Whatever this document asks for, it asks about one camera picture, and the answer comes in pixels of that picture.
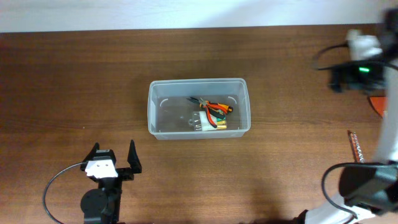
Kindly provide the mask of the orange black pliers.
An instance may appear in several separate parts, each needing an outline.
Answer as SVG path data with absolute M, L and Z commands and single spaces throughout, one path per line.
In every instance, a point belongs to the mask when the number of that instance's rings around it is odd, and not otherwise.
M 187 100 L 191 101 L 192 103 L 200 105 L 200 108 L 202 108 L 202 109 L 204 108 L 204 105 L 202 104 L 202 101 L 204 101 L 204 100 L 202 100 L 202 99 L 199 100 L 194 97 L 189 97 L 189 98 L 187 98 Z M 233 107 L 229 106 L 229 105 L 225 105 L 225 104 L 221 104 L 221 103 L 214 103 L 214 102 L 210 102 L 210 101 L 205 101 L 205 103 L 209 110 L 209 113 L 219 119 L 225 119 L 226 114 L 233 112 Z

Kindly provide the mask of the red wooden-handled scraper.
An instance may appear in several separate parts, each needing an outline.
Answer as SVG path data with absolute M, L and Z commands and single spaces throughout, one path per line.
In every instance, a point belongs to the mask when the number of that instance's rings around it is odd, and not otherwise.
M 386 100 L 385 96 L 370 96 L 368 98 L 372 109 L 380 116 L 385 117 L 386 114 Z

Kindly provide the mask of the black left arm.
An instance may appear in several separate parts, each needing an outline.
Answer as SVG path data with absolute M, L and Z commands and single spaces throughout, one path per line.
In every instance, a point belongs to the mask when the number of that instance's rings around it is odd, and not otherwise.
M 97 188 L 87 191 L 81 198 L 84 223 L 119 222 L 123 182 L 134 180 L 134 176 L 142 172 L 134 141 L 130 142 L 127 162 L 129 167 L 117 168 L 114 151 L 100 149 L 98 143 L 83 159 L 80 170 L 98 184 Z

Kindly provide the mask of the socket bit rail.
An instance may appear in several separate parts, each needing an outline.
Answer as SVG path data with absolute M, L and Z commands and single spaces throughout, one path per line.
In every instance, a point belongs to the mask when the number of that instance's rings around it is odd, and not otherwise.
M 354 161 L 357 163 L 365 163 L 365 158 L 361 146 L 359 144 L 358 136 L 355 132 L 348 130 L 348 138 L 353 152 Z

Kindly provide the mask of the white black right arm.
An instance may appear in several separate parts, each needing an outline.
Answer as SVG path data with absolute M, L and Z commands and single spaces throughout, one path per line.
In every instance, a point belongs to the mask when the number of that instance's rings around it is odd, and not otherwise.
M 303 211 L 293 223 L 357 223 L 397 212 L 397 8 L 385 11 L 377 36 L 350 30 L 342 46 L 349 48 L 351 60 L 326 67 L 332 72 L 331 88 L 341 91 L 345 83 L 386 91 L 378 148 L 371 162 L 357 154 L 356 162 L 329 167 L 321 180 L 326 202 Z

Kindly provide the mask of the clear screwdriver set case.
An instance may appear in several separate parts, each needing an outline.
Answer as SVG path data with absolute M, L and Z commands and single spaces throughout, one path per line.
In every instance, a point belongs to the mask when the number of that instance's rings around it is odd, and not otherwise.
M 193 128 L 194 131 L 216 131 L 227 129 L 227 122 L 225 118 L 217 118 L 212 114 L 210 117 L 217 125 L 216 128 L 209 123 L 205 111 L 194 111 L 192 113 L 192 118 L 188 120 L 188 124 Z

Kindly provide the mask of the red handled pliers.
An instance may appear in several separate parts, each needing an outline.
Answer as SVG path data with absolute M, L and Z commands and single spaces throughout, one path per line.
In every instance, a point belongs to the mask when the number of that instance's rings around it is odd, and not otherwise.
M 233 108 L 222 103 L 199 100 L 200 107 L 205 110 L 209 124 L 217 129 L 219 125 L 226 126 L 226 115 L 233 112 Z

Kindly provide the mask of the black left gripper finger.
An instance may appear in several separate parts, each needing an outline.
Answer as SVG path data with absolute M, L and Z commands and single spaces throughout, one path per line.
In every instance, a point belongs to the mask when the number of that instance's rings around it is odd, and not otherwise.
M 137 155 L 135 142 L 131 140 L 129 145 L 129 152 L 127 156 L 127 162 L 130 167 L 128 168 L 129 172 L 132 174 L 141 174 L 142 173 L 142 165 Z
M 100 144 L 96 142 L 91 149 L 91 151 L 88 153 L 88 155 L 82 160 L 83 164 L 87 164 L 88 161 L 92 160 L 97 152 L 97 150 L 100 148 Z

